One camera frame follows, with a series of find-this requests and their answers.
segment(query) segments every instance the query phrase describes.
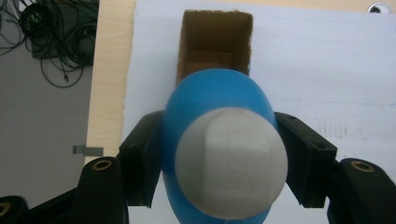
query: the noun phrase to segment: white paper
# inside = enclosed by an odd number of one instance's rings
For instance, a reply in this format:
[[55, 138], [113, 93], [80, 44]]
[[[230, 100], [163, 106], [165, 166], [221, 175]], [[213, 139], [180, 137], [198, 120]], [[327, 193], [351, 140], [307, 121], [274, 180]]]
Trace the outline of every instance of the white paper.
[[[138, 1], [125, 96], [123, 137], [164, 109], [175, 87], [185, 9], [240, 10], [254, 17], [250, 77], [273, 109], [291, 114], [396, 181], [396, 16], [200, 1]], [[328, 223], [285, 186], [264, 223]], [[177, 223], [163, 187], [152, 209], [130, 208], [132, 223]]]

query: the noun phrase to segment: wooden table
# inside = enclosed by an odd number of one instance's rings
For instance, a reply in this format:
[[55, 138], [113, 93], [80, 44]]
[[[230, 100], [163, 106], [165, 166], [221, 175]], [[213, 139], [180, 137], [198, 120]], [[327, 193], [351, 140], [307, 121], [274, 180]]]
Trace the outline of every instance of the wooden table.
[[[218, 0], [366, 12], [372, 0]], [[395, 0], [380, 1], [395, 10]], [[116, 156], [121, 139], [123, 100], [131, 57], [136, 0], [102, 0], [99, 8], [87, 147]]]

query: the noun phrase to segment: open cardboard box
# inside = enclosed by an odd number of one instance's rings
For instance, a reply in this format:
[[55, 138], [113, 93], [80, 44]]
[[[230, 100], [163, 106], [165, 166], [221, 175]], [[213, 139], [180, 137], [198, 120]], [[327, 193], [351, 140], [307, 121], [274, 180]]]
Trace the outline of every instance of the open cardboard box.
[[253, 17], [240, 11], [186, 10], [180, 35], [177, 83], [207, 68], [248, 76]]

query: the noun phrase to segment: gray floor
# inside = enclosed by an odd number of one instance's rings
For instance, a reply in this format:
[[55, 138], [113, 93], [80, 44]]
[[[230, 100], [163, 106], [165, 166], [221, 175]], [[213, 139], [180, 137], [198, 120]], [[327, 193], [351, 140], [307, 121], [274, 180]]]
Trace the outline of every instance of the gray floor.
[[57, 89], [25, 46], [0, 56], [0, 197], [20, 195], [34, 207], [77, 186], [84, 159], [73, 145], [86, 142], [91, 81], [87, 68], [77, 85]]

